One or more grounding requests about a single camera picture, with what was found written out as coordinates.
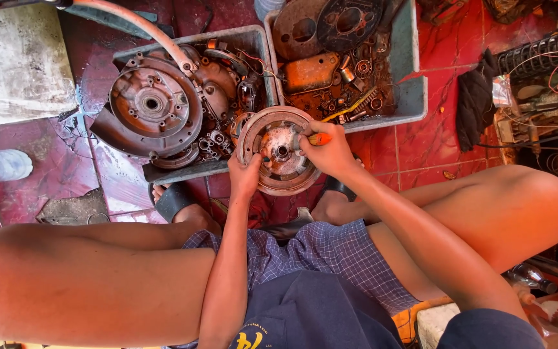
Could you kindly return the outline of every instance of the checkered shorts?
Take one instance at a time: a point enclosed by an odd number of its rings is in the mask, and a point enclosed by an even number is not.
[[[182,248],[211,247],[216,252],[220,245],[220,237],[201,230]],[[363,219],[341,227],[326,222],[307,224],[284,247],[267,232],[249,229],[247,259],[249,290],[298,270],[315,270],[341,275],[376,299],[392,316],[419,303],[384,261],[369,238]]]

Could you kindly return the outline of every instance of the black cloth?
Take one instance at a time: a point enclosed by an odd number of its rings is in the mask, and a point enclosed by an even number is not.
[[[297,271],[256,286],[229,349],[404,349],[387,312],[337,274]],[[527,322],[493,309],[462,312],[439,349],[544,349]]]
[[[498,75],[497,60],[486,48],[477,68],[458,76],[456,132],[462,152],[480,143],[481,134],[492,125],[497,111],[492,103],[492,78]]]

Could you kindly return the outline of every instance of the bare foot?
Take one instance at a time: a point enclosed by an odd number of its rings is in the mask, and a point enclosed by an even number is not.
[[[357,158],[355,161],[360,164],[362,168],[365,168],[365,164],[361,159]],[[318,201],[314,209],[311,211],[311,216],[316,221],[334,224],[335,220],[333,217],[335,217],[336,213],[338,213],[335,208],[347,202],[348,197],[345,194],[334,190],[327,190],[324,194],[322,194],[320,201]]]
[[[157,186],[152,186],[154,190],[152,190],[152,195],[154,196],[154,202],[157,202],[160,199],[161,195],[165,193],[165,189],[168,188],[171,184]],[[206,212],[201,206],[198,204],[192,204],[183,209],[179,210],[178,213],[175,214],[174,218],[172,219],[172,223],[182,223],[184,221],[191,221],[195,222],[196,224],[199,223],[200,229],[206,229],[209,232],[221,236],[222,230],[219,223],[217,223],[209,213]]]

